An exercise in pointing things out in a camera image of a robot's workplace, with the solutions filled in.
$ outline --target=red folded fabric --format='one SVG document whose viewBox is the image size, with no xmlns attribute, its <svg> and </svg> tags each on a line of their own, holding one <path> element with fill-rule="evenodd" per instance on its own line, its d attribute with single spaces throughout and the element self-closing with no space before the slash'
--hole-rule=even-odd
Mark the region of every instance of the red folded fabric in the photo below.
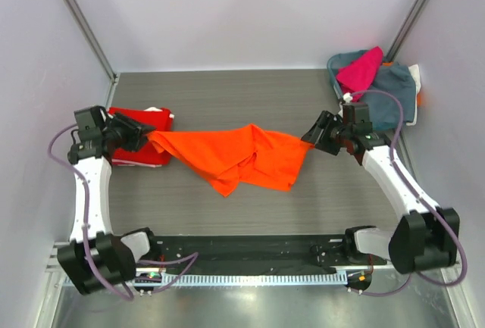
<svg viewBox="0 0 485 328">
<path fill-rule="evenodd" d="M 290 190 L 313 147 L 295 136 L 253 124 L 228 131 L 154 131 L 149 140 L 158 152 L 170 152 L 224 197 L 239 182 Z"/>
<path fill-rule="evenodd" d="M 347 67 L 341 68 L 336 80 L 341 84 L 342 92 L 345 94 L 368 89 L 382 64 L 383 56 L 382 49 L 376 46 Z M 353 100 L 358 101 L 362 96 L 356 95 Z"/>
<path fill-rule="evenodd" d="M 174 121 L 173 115 L 168 108 L 159 108 L 160 111 L 139 111 L 126 108 L 111 107 L 110 114 L 119 112 L 141 123 L 146 123 L 157 128 L 157 131 L 170 131 Z M 155 147 L 147 142 L 139 152 L 127 152 L 121 148 L 114 152 L 113 164 L 115 165 L 142 165 L 156 167 L 166 165 L 172 155 L 168 152 L 157 152 Z"/>
</svg>

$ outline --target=white wall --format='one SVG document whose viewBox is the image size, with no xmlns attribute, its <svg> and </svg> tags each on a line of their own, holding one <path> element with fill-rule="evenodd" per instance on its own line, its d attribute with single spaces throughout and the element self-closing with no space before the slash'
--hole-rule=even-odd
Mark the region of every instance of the white wall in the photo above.
<svg viewBox="0 0 485 328">
<path fill-rule="evenodd" d="M 324 67 L 388 48 L 414 0 L 78 0 L 117 71 Z"/>
<path fill-rule="evenodd" d="M 419 63 L 427 105 L 405 132 L 424 188 L 460 214 L 465 289 L 485 323 L 485 0 L 430 0 L 398 59 Z"/>
<path fill-rule="evenodd" d="M 0 326 L 23 328 L 74 212 L 74 178 L 47 145 L 74 110 L 106 101 L 109 80 L 62 0 L 0 0 L 0 87 Z"/>
</svg>

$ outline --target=orange fabric in basket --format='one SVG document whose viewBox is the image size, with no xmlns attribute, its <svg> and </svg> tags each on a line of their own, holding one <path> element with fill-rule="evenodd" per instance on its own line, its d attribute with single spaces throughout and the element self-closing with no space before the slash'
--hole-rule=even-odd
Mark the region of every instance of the orange fabric in basket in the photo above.
<svg viewBox="0 0 485 328">
<path fill-rule="evenodd" d="M 148 135 L 158 152 L 169 152 L 227 197 L 239 182 L 288 191 L 311 144 L 249 124 L 242 129 L 162 132 Z"/>
</svg>

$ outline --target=folded orange fabric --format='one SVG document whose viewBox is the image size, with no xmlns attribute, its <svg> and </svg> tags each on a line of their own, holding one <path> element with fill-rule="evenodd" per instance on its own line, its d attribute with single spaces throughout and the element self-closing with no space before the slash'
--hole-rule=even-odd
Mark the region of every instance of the folded orange fabric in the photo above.
<svg viewBox="0 0 485 328">
<path fill-rule="evenodd" d="M 311 144 L 249 124 L 242 129 L 148 135 L 157 152 L 169 152 L 227 197 L 239 181 L 290 190 Z"/>
</svg>

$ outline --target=pink cloth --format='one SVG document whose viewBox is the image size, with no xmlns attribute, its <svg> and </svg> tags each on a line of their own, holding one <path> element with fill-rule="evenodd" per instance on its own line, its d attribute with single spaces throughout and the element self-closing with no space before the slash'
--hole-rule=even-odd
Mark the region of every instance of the pink cloth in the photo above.
<svg viewBox="0 0 485 328">
<path fill-rule="evenodd" d="M 336 80 L 342 86 L 342 92 L 345 94 L 368 89 L 382 64 L 383 56 L 382 49 L 376 46 L 347 67 L 341 68 Z M 353 100 L 358 101 L 362 96 L 357 95 Z"/>
</svg>

